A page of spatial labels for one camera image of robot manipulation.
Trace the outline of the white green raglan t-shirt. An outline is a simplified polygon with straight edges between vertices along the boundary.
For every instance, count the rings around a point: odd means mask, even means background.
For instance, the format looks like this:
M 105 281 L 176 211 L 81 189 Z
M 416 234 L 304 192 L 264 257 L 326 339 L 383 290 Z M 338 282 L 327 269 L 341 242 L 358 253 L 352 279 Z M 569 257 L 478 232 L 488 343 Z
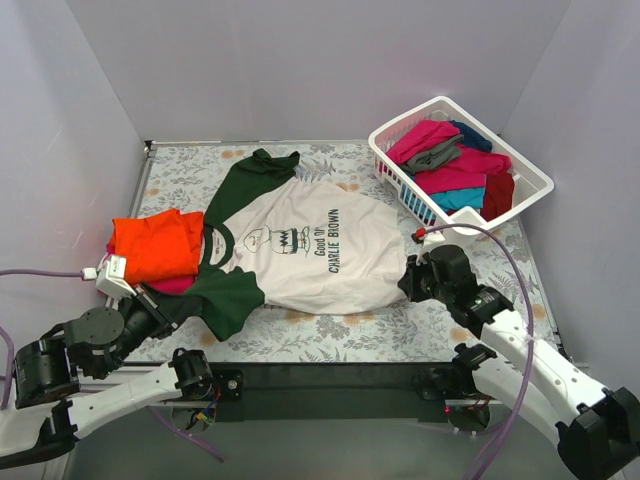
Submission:
M 255 151 L 230 168 L 204 213 L 199 273 L 179 305 L 220 341 L 263 305 L 351 315 L 404 296 L 396 210 L 327 181 L 299 179 L 299 161 L 297 152 Z

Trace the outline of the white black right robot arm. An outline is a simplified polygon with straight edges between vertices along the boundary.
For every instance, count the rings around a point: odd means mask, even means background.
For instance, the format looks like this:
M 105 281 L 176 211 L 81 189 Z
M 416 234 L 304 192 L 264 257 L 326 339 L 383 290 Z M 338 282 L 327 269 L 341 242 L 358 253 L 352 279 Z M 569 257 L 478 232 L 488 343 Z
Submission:
M 437 300 L 477 339 L 457 347 L 454 389 L 508 406 L 556 448 L 578 479 L 609 479 L 639 456 L 639 400 L 588 376 L 527 331 L 513 304 L 480 284 L 453 245 L 412 255 L 398 283 L 413 302 Z

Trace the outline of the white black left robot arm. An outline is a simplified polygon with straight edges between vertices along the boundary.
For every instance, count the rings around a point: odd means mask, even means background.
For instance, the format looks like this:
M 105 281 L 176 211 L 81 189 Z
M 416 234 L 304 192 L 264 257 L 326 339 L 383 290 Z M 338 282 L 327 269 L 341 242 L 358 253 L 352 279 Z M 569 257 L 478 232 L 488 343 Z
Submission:
M 200 307 L 197 297 L 137 287 L 115 305 L 58 323 L 12 353 L 7 380 L 14 395 L 1 409 L 2 468 L 63 456 L 98 428 L 140 408 L 205 398 L 213 377 L 200 350 L 178 348 L 146 374 L 107 383 L 146 340 L 171 336 Z

